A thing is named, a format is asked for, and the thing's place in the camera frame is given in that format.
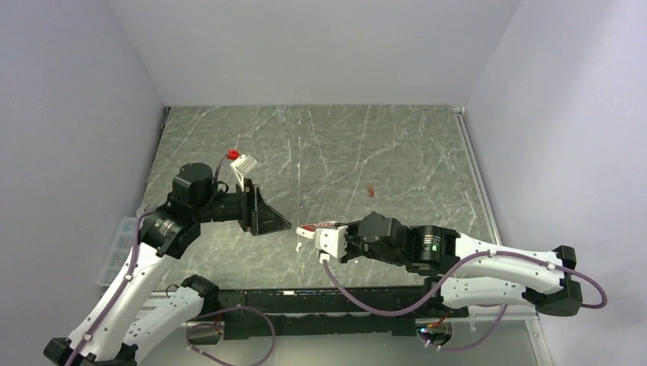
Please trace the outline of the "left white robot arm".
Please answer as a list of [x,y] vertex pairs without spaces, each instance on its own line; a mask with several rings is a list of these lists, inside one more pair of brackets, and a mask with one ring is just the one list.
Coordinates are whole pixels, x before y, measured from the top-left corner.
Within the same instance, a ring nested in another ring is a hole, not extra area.
[[67,337],[51,339],[43,354],[55,365],[139,365],[182,323],[213,318],[219,288],[192,275],[176,294],[143,317],[137,314],[167,272],[201,235],[201,225],[236,221],[260,236],[291,223],[244,178],[233,192],[221,190],[218,170],[201,162],[182,166],[166,202],[137,218],[130,254],[91,313]]

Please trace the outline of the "red white remote control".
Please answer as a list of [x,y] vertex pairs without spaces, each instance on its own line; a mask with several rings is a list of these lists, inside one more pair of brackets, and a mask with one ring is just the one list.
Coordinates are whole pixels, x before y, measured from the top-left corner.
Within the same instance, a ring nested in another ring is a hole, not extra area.
[[298,226],[295,230],[298,236],[305,239],[314,239],[317,229],[334,226],[336,221],[325,221],[319,223],[309,223],[306,225]]

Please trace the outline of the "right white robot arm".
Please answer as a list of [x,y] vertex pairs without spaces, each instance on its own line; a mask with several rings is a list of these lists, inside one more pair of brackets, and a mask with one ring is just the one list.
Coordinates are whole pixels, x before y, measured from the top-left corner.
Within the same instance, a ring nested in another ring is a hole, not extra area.
[[420,296],[429,316],[481,304],[574,316],[584,306],[581,284],[573,278],[577,259],[569,246],[548,252],[502,247],[441,226],[407,226],[376,212],[333,223],[320,237],[321,259],[347,263],[364,257],[434,281]]

